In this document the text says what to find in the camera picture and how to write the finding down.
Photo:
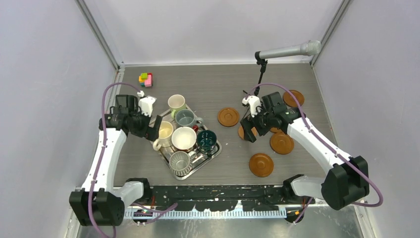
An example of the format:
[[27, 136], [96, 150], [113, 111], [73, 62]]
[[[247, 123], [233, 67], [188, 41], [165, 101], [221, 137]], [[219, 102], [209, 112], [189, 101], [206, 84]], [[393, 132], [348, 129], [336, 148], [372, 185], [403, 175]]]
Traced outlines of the light wooden coaster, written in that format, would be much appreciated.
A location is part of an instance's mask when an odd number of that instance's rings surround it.
[[[257, 135], [258, 135], [258, 132], [257, 132], [257, 130], [256, 130], [256, 128], [255, 128], [255, 127], [253, 127], [253, 128], [251, 129], [251, 131], [252, 131], [252, 133], [253, 133], [253, 135], [254, 135], [254, 136], [257, 136]], [[239, 135], [239, 137], [240, 137], [242, 140], [244, 140], [244, 130], [243, 130], [243, 127], [242, 127], [242, 126], [239, 126], [239, 128], [238, 128], [238, 135]]]

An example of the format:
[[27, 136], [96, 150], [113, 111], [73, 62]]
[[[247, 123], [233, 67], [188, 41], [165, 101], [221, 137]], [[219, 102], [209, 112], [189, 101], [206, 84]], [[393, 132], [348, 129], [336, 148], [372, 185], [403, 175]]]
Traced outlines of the cream mug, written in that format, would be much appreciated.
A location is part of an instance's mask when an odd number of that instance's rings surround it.
[[170, 147], [172, 145], [171, 137], [174, 132], [172, 123], [162, 121], [158, 130], [158, 139], [153, 142], [153, 149], [160, 150], [162, 147]]

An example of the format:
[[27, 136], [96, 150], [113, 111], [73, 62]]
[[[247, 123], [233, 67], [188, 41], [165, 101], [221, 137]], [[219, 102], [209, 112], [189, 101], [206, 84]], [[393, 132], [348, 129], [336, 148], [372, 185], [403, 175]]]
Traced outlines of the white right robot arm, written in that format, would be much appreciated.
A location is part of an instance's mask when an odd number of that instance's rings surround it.
[[244, 139], [255, 142], [255, 128], [260, 136], [277, 128], [301, 144], [325, 172], [323, 178], [302, 174], [283, 182], [283, 198], [296, 203], [303, 196], [324, 200], [331, 208], [340, 210], [369, 195], [368, 164], [361, 157], [343, 152], [322, 135], [297, 107], [289, 108], [278, 92], [259, 98], [243, 98], [242, 105], [250, 112], [241, 120]]

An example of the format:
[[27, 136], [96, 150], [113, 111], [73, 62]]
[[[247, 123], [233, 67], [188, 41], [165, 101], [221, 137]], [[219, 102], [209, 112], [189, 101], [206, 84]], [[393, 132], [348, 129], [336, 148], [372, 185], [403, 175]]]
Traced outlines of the silver microphone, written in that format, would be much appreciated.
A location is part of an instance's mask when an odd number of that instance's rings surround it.
[[308, 41], [300, 45], [258, 51], [255, 52], [255, 58], [257, 60], [267, 60], [292, 56], [315, 56], [320, 53], [321, 47], [320, 41]]

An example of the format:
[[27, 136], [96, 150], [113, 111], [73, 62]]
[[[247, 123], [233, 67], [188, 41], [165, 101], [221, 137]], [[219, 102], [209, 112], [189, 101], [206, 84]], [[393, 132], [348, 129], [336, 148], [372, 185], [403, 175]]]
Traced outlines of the brown ridged wooden coaster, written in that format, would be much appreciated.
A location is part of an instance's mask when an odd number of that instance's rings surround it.
[[289, 154], [294, 149], [294, 140], [287, 134], [275, 133], [270, 138], [270, 146], [274, 152], [281, 155]]
[[217, 119], [222, 126], [232, 127], [238, 123], [239, 116], [240, 115], [236, 109], [226, 107], [218, 112]]
[[269, 131], [272, 133], [283, 133], [281, 129], [276, 128], [276, 127], [272, 127]]
[[272, 158], [264, 153], [254, 154], [249, 160], [249, 169], [257, 177], [267, 177], [274, 170]]
[[292, 93], [293, 96], [291, 96], [288, 92], [285, 92], [283, 94], [284, 103], [286, 105], [288, 105], [289, 107], [297, 107], [298, 104], [294, 100], [294, 98], [295, 98], [298, 101], [299, 105], [302, 106], [304, 104], [304, 101], [305, 101], [304, 95], [297, 90], [290, 90], [290, 92]]

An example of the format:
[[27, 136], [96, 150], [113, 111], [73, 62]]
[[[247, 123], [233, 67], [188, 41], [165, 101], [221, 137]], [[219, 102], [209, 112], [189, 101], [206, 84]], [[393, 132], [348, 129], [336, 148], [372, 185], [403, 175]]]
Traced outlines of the silver metal tray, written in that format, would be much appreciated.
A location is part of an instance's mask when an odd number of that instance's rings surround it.
[[[163, 112], [159, 116], [162, 117], [162, 122], [163, 121], [170, 122], [172, 124], [173, 128], [174, 128], [174, 131], [175, 131], [175, 129], [177, 129], [179, 127], [177, 125], [175, 119], [171, 117], [171, 110], [170, 109], [166, 110], [165, 112]], [[200, 126], [198, 126], [198, 132], [197, 133], [199, 133], [201, 131], [204, 131], [204, 130], [208, 130], [208, 128], [205, 126], [205, 124], [200, 124]], [[176, 178], [177, 180], [185, 180], [186, 178], [191, 176], [193, 173], [198, 171], [205, 164], [207, 164], [209, 161], [211, 161], [211, 159], [217, 157], [222, 151], [222, 145], [218, 140], [216, 140], [216, 144], [213, 146], [211, 152], [207, 152], [207, 151], [204, 151], [204, 150], [200, 150], [200, 148], [198, 147], [198, 145], [196, 143], [194, 145], [194, 147], [192, 147], [191, 149], [188, 149], [186, 151], [186, 153], [190, 153], [191, 151], [194, 151], [195, 155], [190, 159], [191, 169], [189, 170], [188, 173], [185, 173], [185, 174], [182, 174], [182, 175], [178, 172], [175, 172], [175, 169], [172, 169], [173, 166], [171, 166], [171, 165], [173, 163], [170, 162], [170, 157], [174, 153], [176, 153], [177, 151], [181, 151], [181, 150], [177, 149], [174, 145], [171, 145], [169, 147], [161, 147], [156, 152], [159, 154], [162, 161], [164, 161], [164, 163], [170, 169], [174, 178]]]

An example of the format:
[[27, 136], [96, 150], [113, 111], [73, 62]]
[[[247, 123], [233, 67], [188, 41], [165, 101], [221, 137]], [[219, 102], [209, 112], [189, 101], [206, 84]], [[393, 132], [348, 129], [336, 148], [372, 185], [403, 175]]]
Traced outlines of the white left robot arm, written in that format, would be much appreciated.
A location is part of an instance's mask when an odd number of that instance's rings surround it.
[[155, 102], [155, 97], [141, 92], [136, 96], [116, 95], [115, 105], [99, 120], [93, 164], [82, 187], [69, 196], [69, 204], [82, 226], [119, 226], [128, 206], [151, 201], [152, 189], [146, 178], [129, 178], [123, 187], [114, 189], [114, 176], [128, 135], [150, 142], [158, 139], [162, 117], [156, 116], [150, 126]]

